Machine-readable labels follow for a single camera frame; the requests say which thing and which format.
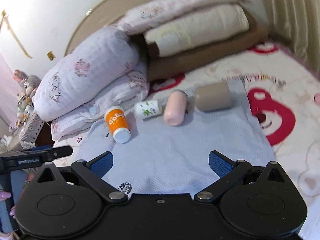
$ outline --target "pillow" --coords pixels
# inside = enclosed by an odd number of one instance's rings
[[[147,62],[142,58],[134,70],[106,86],[90,102],[52,121],[52,140],[91,127],[95,121],[103,118],[111,106],[119,105],[124,110],[131,108],[135,103],[143,101],[148,91]]]
[[[246,50],[268,39],[266,26],[256,23],[247,12],[249,30],[226,41],[219,41],[202,47],[181,52],[172,57],[150,59],[147,80],[167,79],[195,68],[207,65],[222,57]]]
[[[177,18],[147,31],[144,37],[148,45],[155,43],[149,50],[151,57],[168,57],[247,30],[249,23],[241,6],[223,4]]]
[[[92,100],[139,60],[129,36],[114,26],[90,35],[42,79],[32,98],[39,117],[54,120]]]
[[[246,0],[153,0],[127,11],[117,26],[128,35],[140,34],[200,7],[241,1]]]

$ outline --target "white cup lid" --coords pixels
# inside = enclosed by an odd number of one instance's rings
[[[131,134],[129,129],[122,127],[115,130],[112,136],[117,143],[126,143],[130,140]]]
[[[104,114],[103,118],[105,119],[106,115],[109,114],[112,110],[115,110],[115,109],[120,109],[122,112],[124,112],[124,110],[122,109],[121,106],[112,106],[106,111],[106,113]]]

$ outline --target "fingernail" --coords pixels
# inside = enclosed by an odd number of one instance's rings
[[[6,192],[6,191],[2,191],[0,193],[0,197],[1,198],[9,198],[9,197],[11,197],[11,193],[10,192]]]

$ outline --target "light blue towel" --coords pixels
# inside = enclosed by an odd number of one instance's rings
[[[209,166],[209,154],[217,150],[232,160],[244,159],[265,166],[275,160],[258,120],[251,115],[241,81],[228,82],[232,108],[203,113],[194,107],[195,89],[188,94],[188,114],[181,126],[171,127],[162,116],[136,119],[127,114],[132,137],[117,144],[104,120],[97,121],[81,145],[78,159],[91,160],[103,152],[113,154],[112,169],[103,180],[129,197],[132,193],[195,193],[219,177]]]

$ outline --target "sticker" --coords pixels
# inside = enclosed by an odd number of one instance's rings
[[[126,195],[129,195],[129,193],[132,190],[132,185],[129,182],[122,183],[119,187],[118,190],[123,192]]]
[[[52,51],[50,51],[50,52],[47,54],[47,56],[48,56],[48,58],[49,58],[50,61],[53,61],[53,60],[56,58]]]

